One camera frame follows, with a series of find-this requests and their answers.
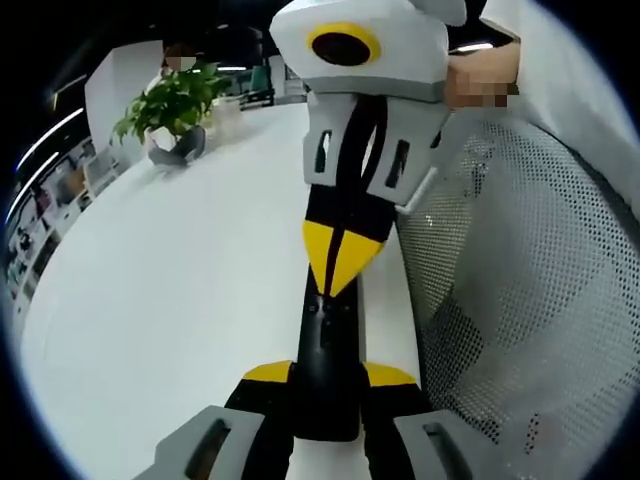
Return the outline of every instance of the black circle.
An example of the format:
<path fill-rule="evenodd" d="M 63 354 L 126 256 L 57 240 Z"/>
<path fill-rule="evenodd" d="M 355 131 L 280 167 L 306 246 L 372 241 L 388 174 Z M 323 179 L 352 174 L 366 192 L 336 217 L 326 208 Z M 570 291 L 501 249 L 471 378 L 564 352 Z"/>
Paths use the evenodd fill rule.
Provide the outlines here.
<path fill-rule="evenodd" d="M 325 62 L 342 67 L 355 67 L 367 63 L 371 56 L 369 47 L 346 33 L 325 33 L 316 37 L 311 48 Z"/>

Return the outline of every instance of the yellow triangle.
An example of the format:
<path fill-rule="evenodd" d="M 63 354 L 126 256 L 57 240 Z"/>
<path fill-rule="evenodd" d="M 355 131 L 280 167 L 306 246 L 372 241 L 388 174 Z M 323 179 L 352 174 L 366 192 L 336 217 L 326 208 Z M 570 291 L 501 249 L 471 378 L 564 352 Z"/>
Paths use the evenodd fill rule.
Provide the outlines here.
<path fill-rule="evenodd" d="M 338 251 L 330 295 L 335 297 L 340 293 L 351 280 L 365 269 L 383 246 L 384 243 L 346 230 Z"/>
<path fill-rule="evenodd" d="M 289 378 L 290 361 L 267 363 L 247 372 L 243 380 L 257 380 L 260 382 L 287 383 Z"/>
<path fill-rule="evenodd" d="M 380 365 L 378 363 L 364 362 L 369 376 L 369 384 L 372 387 L 388 385 L 407 385 L 416 383 L 416 379 L 399 368 Z"/>
<path fill-rule="evenodd" d="M 304 244 L 309 256 L 313 277 L 316 279 L 318 292 L 324 293 L 324 282 L 327 276 L 327 257 L 333 228 L 305 220 L 302 226 L 302 234 L 304 235 Z"/>

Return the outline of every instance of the robotic arm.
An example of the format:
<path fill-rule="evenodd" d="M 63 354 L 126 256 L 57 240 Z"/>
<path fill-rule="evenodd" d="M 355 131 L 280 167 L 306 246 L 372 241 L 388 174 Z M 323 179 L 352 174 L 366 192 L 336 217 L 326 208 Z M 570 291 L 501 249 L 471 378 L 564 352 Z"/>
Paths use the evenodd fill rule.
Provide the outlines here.
<path fill-rule="evenodd" d="M 464 0 L 295 0 L 274 17 L 283 58 L 313 92 L 298 357 L 247 373 L 225 408 L 160 442 L 137 480 L 284 479 L 294 437 L 349 442 L 361 424 L 374 480 L 478 478 L 491 442 L 432 412 L 411 376 L 363 361 L 358 344 L 358 275 L 436 168 L 445 23 L 465 17 Z"/>

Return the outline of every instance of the white tabletop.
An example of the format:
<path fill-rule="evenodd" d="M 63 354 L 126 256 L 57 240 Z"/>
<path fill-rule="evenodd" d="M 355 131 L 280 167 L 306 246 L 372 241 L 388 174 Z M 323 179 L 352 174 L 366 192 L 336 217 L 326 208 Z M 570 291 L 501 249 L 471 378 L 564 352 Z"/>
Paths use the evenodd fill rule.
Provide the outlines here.
<path fill-rule="evenodd" d="M 159 440 L 223 405 L 246 371 L 295 360 L 306 105 L 245 120 L 244 139 L 186 171 L 163 176 L 147 159 L 128 170 L 80 216 L 38 285 L 22 367 L 86 478 L 134 477 Z M 363 283 L 368 360 L 418 377 L 395 232 Z M 289 479 L 369 478 L 361 442 L 297 442 L 291 462 Z"/>

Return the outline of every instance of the green leaves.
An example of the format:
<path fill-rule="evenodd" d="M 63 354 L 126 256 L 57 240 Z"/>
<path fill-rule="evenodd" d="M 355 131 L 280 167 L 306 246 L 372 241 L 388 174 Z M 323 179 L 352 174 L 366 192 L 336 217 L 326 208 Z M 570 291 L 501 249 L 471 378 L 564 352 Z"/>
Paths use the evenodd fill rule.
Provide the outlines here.
<path fill-rule="evenodd" d="M 122 139 L 128 133 L 144 142 L 145 131 L 165 127 L 179 137 L 198 125 L 211 110 L 211 103 L 230 84 L 217 73 L 215 64 L 196 64 L 184 72 L 171 72 L 148 92 L 131 102 L 124 117 L 113 128 Z"/>

